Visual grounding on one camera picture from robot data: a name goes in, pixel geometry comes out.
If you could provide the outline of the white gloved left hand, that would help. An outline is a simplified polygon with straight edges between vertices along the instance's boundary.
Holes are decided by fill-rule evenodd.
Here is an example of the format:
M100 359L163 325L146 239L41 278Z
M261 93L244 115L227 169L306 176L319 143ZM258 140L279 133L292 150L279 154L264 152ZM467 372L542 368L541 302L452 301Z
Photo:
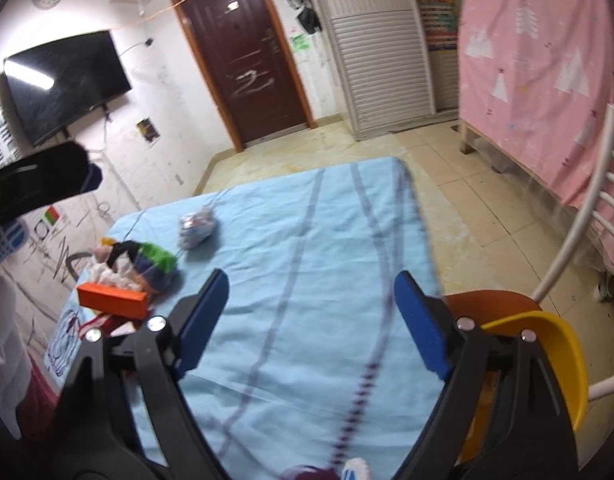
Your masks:
M26 223L13 220L0 226L0 263L15 254L28 238ZM25 399L30 357L15 322L16 293L0 275L0 421L16 440L22 436L16 411Z

